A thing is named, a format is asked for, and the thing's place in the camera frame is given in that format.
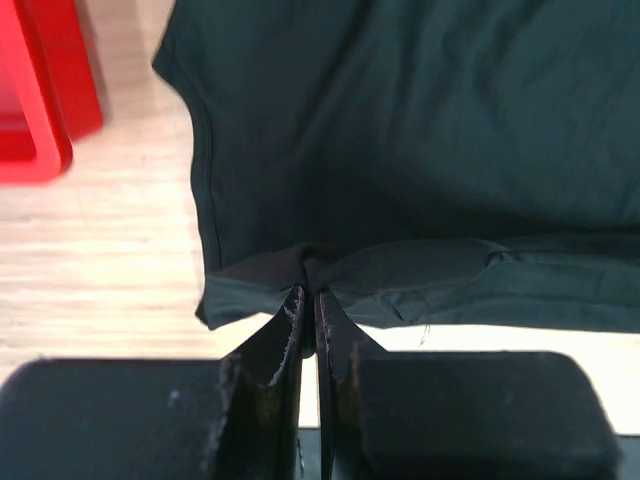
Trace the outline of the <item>black t shirt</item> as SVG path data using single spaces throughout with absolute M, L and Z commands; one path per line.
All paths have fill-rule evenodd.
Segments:
M 377 328 L 639 329 L 635 1 L 178 1 L 218 328 L 292 290 Z

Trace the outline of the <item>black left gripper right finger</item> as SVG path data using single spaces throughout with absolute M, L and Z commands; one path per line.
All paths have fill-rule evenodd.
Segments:
M 332 293 L 314 303 L 323 478 L 617 476 L 616 435 L 572 358 L 390 352 Z

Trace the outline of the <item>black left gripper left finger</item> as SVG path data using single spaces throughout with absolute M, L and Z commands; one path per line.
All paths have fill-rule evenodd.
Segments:
M 292 479 L 303 289 L 219 360 L 40 359 L 1 388 L 5 479 Z

